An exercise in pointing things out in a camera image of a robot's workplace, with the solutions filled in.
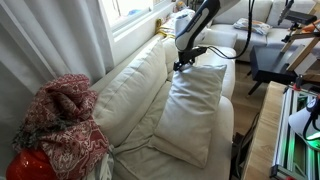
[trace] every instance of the floor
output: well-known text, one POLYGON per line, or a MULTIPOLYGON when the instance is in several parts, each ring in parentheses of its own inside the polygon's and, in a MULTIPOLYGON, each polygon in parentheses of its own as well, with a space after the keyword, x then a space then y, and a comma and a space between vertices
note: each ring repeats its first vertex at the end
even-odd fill
POLYGON ((255 115, 260 111, 268 86, 267 83, 261 84, 250 97, 247 97, 248 92, 255 84, 251 76, 246 77, 249 71, 249 63, 236 63, 236 83, 231 99, 235 117, 234 133, 245 134, 250 128, 255 115))

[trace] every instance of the windowsill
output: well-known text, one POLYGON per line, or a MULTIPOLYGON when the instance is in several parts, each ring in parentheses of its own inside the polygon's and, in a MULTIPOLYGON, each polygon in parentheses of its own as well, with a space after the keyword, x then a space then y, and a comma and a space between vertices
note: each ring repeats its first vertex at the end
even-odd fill
POLYGON ((160 7, 155 7, 151 12, 137 18, 135 21, 131 22, 127 26, 119 29, 118 31, 113 33, 114 42, 118 42, 120 39, 128 36, 130 33, 141 27, 143 24, 150 21, 152 18, 157 17, 162 11, 167 10, 168 8, 172 8, 172 4, 174 2, 164 2, 164 5, 160 5, 160 7))

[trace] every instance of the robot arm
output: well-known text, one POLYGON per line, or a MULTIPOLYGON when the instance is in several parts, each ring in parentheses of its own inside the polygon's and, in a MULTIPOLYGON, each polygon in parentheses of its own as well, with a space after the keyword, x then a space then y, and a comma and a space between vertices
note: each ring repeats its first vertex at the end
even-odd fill
POLYGON ((206 52, 205 47, 194 48, 194 41, 197 35, 205 26, 218 14, 220 10, 227 10, 239 0, 205 0, 195 13, 187 26, 176 35, 176 47, 179 50, 179 61, 175 62, 175 71, 185 64, 194 63, 194 58, 206 52))
POLYGON ((206 0, 201 5, 185 29, 176 36, 176 46, 179 51, 190 51, 193 48, 195 38, 217 14, 219 9, 219 0, 206 0))

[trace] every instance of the paisley fabric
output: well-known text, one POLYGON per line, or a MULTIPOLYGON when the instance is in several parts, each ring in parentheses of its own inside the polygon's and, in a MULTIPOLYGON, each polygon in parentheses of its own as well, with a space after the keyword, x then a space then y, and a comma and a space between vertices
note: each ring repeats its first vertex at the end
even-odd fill
POLYGON ((108 140, 94 122, 97 93, 85 75, 66 74, 35 95, 14 139, 14 148, 42 148, 59 179, 87 175, 108 150, 108 140))

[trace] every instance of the table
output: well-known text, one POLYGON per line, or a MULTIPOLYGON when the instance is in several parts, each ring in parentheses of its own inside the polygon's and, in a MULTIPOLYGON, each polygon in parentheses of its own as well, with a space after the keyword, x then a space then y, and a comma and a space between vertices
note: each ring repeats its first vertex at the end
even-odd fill
POLYGON ((251 88, 250 96, 263 82, 275 81, 282 84, 294 82, 297 75, 294 71, 287 71, 287 59, 292 52, 281 52, 280 49, 253 46, 250 53, 252 79, 257 81, 251 88))
POLYGON ((285 85, 270 82, 248 150, 243 180, 270 179, 285 85))

